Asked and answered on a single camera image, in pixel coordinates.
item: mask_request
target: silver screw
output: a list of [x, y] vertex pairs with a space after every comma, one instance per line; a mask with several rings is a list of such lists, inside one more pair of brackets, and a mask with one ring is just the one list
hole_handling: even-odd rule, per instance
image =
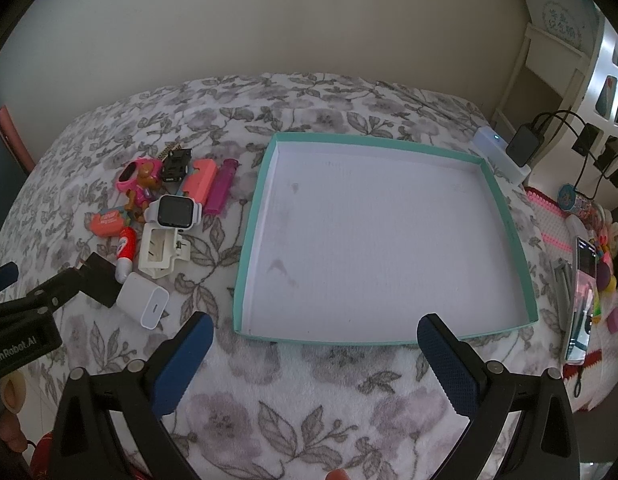
[[562, 378], [562, 374], [560, 373], [560, 370], [554, 367], [549, 368], [547, 370], [547, 374], [549, 375], [551, 379], [561, 379]]
[[126, 369], [132, 373], [138, 373], [144, 368], [144, 361], [142, 359], [134, 359], [127, 366]]
[[501, 374], [505, 370], [505, 367], [502, 366], [500, 361], [489, 361], [487, 363], [487, 370], [492, 374]]
[[82, 368], [74, 368], [73, 370], [71, 370], [71, 373], [69, 374], [69, 378], [74, 381], [77, 381], [83, 375], [84, 375], [84, 370]]

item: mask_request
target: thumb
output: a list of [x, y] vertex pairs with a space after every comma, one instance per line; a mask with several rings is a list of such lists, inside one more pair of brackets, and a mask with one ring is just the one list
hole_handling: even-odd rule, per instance
[[327, 474], [325, 480], [349, 480], [349, 477], [344, 469], [334, 469]]

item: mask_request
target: purple ball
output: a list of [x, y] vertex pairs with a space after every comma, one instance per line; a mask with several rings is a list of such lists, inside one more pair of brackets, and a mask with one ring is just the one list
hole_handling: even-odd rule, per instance
[[611, 282], [611, 269], [604, 262], [598, 262], [596, 267], [596, 285], [598, 290], [605, 290]]

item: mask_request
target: table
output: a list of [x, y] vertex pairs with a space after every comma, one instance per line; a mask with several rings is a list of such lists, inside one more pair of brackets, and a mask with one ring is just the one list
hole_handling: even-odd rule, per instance
[[[225, 76], [143, 92], [76, 118], [40, 160], [0, 232], [0, 265], [15, 261], [19, 282], [0, 301], [24, 295], [92, 251], [114, 260], [116, 240], [95, 237], [93, 213], [121, 205], [113, 182], [138, 156], [178, 140], [196, 158], [240, 161], [223, 214], [188, 232], [190, 262], [158, 280], [170, 301], [156, 330], [84, 295], [55, 313], [64, 344], [28, 372], [54, 404], [69, 371], [115, 372], [146, 359], [195, 310], [214, 320], [215, 341], [174, 415], [164, 423], [201, 478], [323, 478], [345, 467], [352, 478], [425, 479], [460, 436], [458, 416], [416, 346], [275, 344], [242, 338], [231, 301], [250, 200], [270, 136], [278, 131], [393, 137], [468, 150], [487, 124], [463, 99], [333, 74]], [[556, 366], [560, 329], [550, 260], [520, 187], [495, 175], [526, 254], [540, 321], [471, 344], [484, 360], [539, 374]], [[132, 462], [141, 456], [120, 428]], [[503, 431], [484, 475], [493, 475], [513, 426]]]

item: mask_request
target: purple lighter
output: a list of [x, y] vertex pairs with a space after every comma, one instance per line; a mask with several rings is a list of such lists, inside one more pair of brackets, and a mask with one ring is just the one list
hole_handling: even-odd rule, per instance
[[215, 176], [214, 183], [211, 184], [209, 196], [204, 206], [205, 215], [219, 215], [224, 208], [229, 189], [233, 181], [233, 175], [238, 169], [239, 162], [234, 158], [227, 158], [222, 163], [218, 174]]

